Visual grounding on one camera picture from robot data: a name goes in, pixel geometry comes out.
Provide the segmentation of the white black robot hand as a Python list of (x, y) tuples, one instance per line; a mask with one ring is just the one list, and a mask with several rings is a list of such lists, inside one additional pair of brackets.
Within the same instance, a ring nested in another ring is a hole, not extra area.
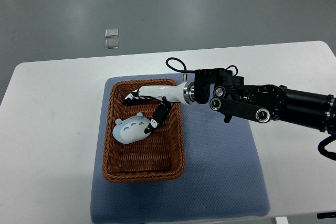
[(194, 82), (184, 81), (177, 86), (142, 86), (130, 92), (122, 101), (127, 105), (131, 100), (160, 100), (144, 133), (151, 133), (161, 126), (171, 111), (171, 103), (196, 104), (194, 98)]

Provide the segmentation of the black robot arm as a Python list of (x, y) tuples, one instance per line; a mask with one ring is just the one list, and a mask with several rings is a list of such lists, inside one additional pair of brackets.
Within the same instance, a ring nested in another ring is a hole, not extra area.
[(123, 104), (133, 99), (158, 99), (186, 105), (209, 103), (224, 115), (225, 123), (233, 116), (267, 123), (280, 120), (321, 132), (335, 134), (335, 97), (267, 84), (245, 85), (244, 78), (229, 69), (198, 69), (193, 81), (178, 86), (141, 86), (129, 93)]

